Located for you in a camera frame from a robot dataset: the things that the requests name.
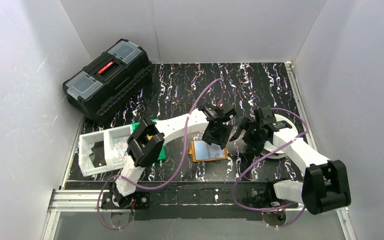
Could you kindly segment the orange leather card holder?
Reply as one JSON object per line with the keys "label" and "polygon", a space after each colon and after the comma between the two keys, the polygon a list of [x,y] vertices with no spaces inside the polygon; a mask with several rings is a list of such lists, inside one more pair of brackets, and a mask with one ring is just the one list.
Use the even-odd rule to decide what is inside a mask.
{"label": "orange leather card holder", "polygon": [[203,140],[194,140],[191,142],[189,155],[192,156],[194,163],[211,162],[228,159],[228,151],[217,144],[207,144]]}

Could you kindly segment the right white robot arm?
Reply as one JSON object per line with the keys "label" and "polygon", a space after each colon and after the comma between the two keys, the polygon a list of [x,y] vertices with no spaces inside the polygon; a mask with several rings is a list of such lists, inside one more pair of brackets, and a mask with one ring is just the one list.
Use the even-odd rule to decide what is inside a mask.
{"label": "right white robot arm", "polygon": [[255,109],[254,118],[243,118],[230,141],[244,133],[243,141],[256,152],[269,142],[274,149],[259,160],[283,152],[304,178],[302,182],[286,178],[268,182],[261,200],[300,203],[313,215],[349,206],[352,199],[346,165],[317,152],[303,140],[305,132],[298,133],[290,120],[277,118],[273,111],[270,106]]}

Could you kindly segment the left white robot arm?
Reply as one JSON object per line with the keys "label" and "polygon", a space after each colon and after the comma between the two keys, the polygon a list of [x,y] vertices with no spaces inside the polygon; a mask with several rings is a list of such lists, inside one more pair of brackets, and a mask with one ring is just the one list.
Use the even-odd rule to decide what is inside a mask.
{"label": "left white robot arm", "polygon": [[136,191],[143,171],[152,165],[165,144],[190,133],[203,132],[201,141],[225,151],[236,110],[227,103],[202,105],[178,117],[166,120],[142,120],[127,139],[126,160],[120,177],[112,183],[113,200],[121,205]]}

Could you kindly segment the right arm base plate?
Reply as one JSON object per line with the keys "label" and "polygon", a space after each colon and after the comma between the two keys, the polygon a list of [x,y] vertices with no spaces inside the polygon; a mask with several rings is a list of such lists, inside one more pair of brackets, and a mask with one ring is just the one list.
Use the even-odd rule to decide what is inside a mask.
{"label": "right arm base plate", "polygon": [[291,201],[271,196],[265,190],[252,189],[246,192],[246,196],[242,199],[241,203],[250,208],[261,209],[287,205],[291,203]]}

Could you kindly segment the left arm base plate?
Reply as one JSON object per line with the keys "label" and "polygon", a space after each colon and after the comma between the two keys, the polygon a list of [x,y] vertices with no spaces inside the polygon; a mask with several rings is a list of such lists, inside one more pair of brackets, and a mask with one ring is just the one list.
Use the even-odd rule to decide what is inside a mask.
{"label": "left arm base plate", "polygon": [[100,208],[104,210],[145,210],[149,208],[149,203],[150,193],[146,191],[137,191],[128,196],[122,196],[117,192],[104,192]]}

